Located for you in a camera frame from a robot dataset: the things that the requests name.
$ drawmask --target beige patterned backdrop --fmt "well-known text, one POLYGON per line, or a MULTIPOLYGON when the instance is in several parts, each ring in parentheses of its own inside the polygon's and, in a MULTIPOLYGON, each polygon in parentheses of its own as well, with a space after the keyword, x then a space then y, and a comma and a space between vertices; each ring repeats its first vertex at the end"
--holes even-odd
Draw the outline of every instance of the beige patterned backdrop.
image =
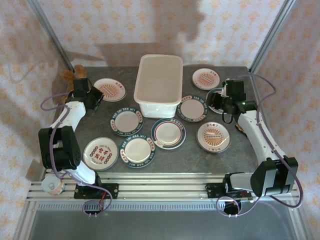
POLYGON ((40 0, 72 64, 250 67, 284 0, 40 0))
POLYGON ((38 131, 54 116, 40 103, 66 85, 64 66, 26 0, 0 1, 0 39, 0 239, 9 240, 42 169, 38 131))
MULTIPOLYGON (((258 73, 277 87, 264 107, 278 144, 299 162, 304 208, 320 239, 320 2, 297 1, 258 73)), ((271 88, 257 82, 259 94, 271 88)))

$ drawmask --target white plate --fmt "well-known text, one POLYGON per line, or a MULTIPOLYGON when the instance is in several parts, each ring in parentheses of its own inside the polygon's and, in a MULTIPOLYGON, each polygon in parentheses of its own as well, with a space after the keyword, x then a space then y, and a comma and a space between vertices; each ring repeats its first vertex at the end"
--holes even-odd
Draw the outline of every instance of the white plate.
POLYGON ((124 107, 116 111, 110 120, 112 130, 123 137, 139 132, 143 126, 143 117, 134 107, 124 107))
POLYGON ((221 153, 230 145, 228 130, 214 121, 204 123, 196 132, 196 139, 204 150, 211 153, 221 153))
POLYGON ((142 168, 155 157, 156 146, 150 137, 135 134, 127 137, 121 145, 120 156, 131 168, 142 168))
POLYGON ((103 171, 110 168, 118 159, 119 150, 116 143, 108 137, 98 137, 85 147, 84 163, 91 169, 103 171))
POLYGON ((201 97, 188 95, 182 98, 176 112, 183 120, 195 123, 200 122, 208 114, 208 106, 201 97))
POLYGON ((209 68, 200 68, 193 73, 192 82, 200 89, 210 90, 219 85, 220 77, 218 73, 209 68))
POLYGON ((108 102, 120 101, 126 96, 125 86, 111 78, 99 79, 93 86, 103 93, 103 100, 108 102))
MULTIPOLYGON (((221 94, 221 93, 222 93, 222 90, 223 90, 223 88, 215 88, 215 89, 210 90, 210 91, 207 93, 207 95, 205 96, 205 101, 207 102, 207 99, 208 99, 209 94, 212 94, 212 93, 221 94)), ((212 111, 214 111, 214 112, 217 113, 217 114, 222 114, 222 113, 224 112, 223 109, 215 109, 213 106, 208 106, 208 108, 210 108, 212 111)))
POLYGON ((163 118, 153 125, 151 138, 159 148, 176 149, 186 139, 186 128, 174 118, 163 118))

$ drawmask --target metal tabletop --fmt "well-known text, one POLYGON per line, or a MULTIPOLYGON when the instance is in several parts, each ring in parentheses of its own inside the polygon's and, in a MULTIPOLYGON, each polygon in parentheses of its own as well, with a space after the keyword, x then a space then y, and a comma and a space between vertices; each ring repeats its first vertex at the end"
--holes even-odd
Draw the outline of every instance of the metal tabletop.
MULTIPOLYGON (((183 87, 182 96, 188 94, 197 95, 206 99, 208 91, 197 88, 192 83, 194 71, 200 66, 183 67, 183 87)), ((244 66, 210 66, 220 76, 220 84, 227 78, 248 73, 244 66)), ((93 115, 86 115, 78 124, 75 136, 83 153, 86 145, 98 137, 108 137, 115 141, 118 147, 121 146, 125 137, 116 135, 110 126, 110 119, 117 110, 124 107, 139 108, 134 101, 134 90, 138 67, 87 67, 87 77, 94 84, 99 79, 111 78, 120 81, 126 89, 126 97, 117 102, 102 101, 93 115)), ((244 88, 248 100, 254 100, 254 90, 248 77, 244 78, 244 88)), ((130 168, 124 164, 121 157, 106 172, 111 173, 228 173, 228 172, 253 172, 258 161, 256 154, 249 140, 235 128, 232 124, 222 122, 222 116, 209 109, 207 117, 200 122, 187 122, 182 120, 178 114, 177 120, 181 121, 186 129, 186 139, 184 143, 173 150, 166 150, 156 147, 154 160, 143 168, 130 168), (210 153, 203 150, 197 143, 196 131, 206 122, 222 123, 230 133, 230 146, 221 153, 210 153)), ((151 128, 158 119, 144 118, 143 127, 140 134, 151 135, 151 128)))

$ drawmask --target plate with chinese characters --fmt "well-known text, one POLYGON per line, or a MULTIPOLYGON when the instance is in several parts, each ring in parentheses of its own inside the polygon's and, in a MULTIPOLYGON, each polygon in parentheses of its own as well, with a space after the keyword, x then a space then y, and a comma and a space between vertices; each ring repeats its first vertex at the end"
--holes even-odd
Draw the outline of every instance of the plate with chinese characters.
POLYGON ((108 102, 117 102, 125 98, 125 86, 111 78, 101 78, 93 86, 103 93, 103 100, 108 102))
POLYGON ((191 123, 200 122, 208 114, 206 101, 199 96, 188 95, 182 98, 176 112, 183 120, 191 123))
POLYGON ((203 90, 210 90, 218 87, 220 77, 218 73, 209 68, 200 68, 192 75, 193 84, 203 90))
POLYGON ((151 138, 159 148, 176 149, 185 141, 186 129, 174 118, 163 118, 153 125, 151 138))
POLYGON ((124 107, 116 111, 110 120, 114 133, 127 137, 139 132, 144 121, 141 112, 134 107, 124 107))
POLYGON ((198 144, 211 153, 221 153, 230 145, 228 130, 220 123, 206 122, 196 132, 198 144))
MULTIPOLYGON (((223 90, 223 88, 215 88, 215 89, 210 90, 207 93, 207 95, 205 96, 205 101, 207 101, 209 94, 217 93, 217 94, 221 95, 222 90, 223 90)), ((208 106, 208 107, 209 107, 209 109, 211 109, 212 111, 214 111, 217 114, 222 114, 224 112, 223 109, 215 109, 213 106, 208 106)))
POLYGON ((127 137, 121 145, 120 156, 131 168, 143 168, 155 158, 156 146, 152 139, 143 134, 127 137))
POLYGON ((108 137, 98 137, 85 147, 84 163, 96 171, 110 168, 118 159, 119 150, 116 143, 108 137))

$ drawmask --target ceramic plate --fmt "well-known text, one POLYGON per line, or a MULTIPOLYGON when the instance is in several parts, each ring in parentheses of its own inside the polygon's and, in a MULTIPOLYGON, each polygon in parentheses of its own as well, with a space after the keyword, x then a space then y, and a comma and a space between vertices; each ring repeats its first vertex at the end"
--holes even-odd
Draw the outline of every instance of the ceramic plate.
POLYGON ((176 119, 163 118, 153 125, 151 138, 159 148, 176 149, 185 141, 186 129, 176 119))
MULTIPOLYGON (((207 101, 209 94, 213 94, 213 93, 218 93, 221 94, 222 93, 223 88, 215 88, 210 90, 207 95, 205 96, 205 101, 207 101)), ((215 109, 213 106, 208 106, 208 108, 210 108, 212 111, 214 111, 217 114, 222 114, 224 111, 222 109, 215 109)))
POLYGON ((131 168, 143 168, 154 159, 156 146, 150 137, 135 134, 127 137, 121 145, 120 156, 131 168))
POLYGON ((98 137, 85 147, 84 163, 91 169, 102 171, 110 168, 118 159, 116 143, 108 137, 98 137))
POLYGON ((209 68, 200 68, 193 73, 192 82, 200 89, 210 90, 218 87, 220 77, 218 73, 209 68))
POLYGON ((176 111, 183 119, 191 123, 200 122, 208 114, 208 106, 201 97, 188 95, 182 98, 176 111))
POLYGON ((214 121, 204 123, 196 132, 196 139, 204 150, 211 153, 221 153, 230 145, 228 130, 214 121))
POLYGON ((112 130, 123 137, 139 132, 144 121, 140 111, 134 107, 124 107, 116 111, 110 120, 112 130))
POLYGON ((120 101, 126 96, 125 86, 111 78, 99 79, 93 86, 103 93, 103 100, 108 102, 120 101))

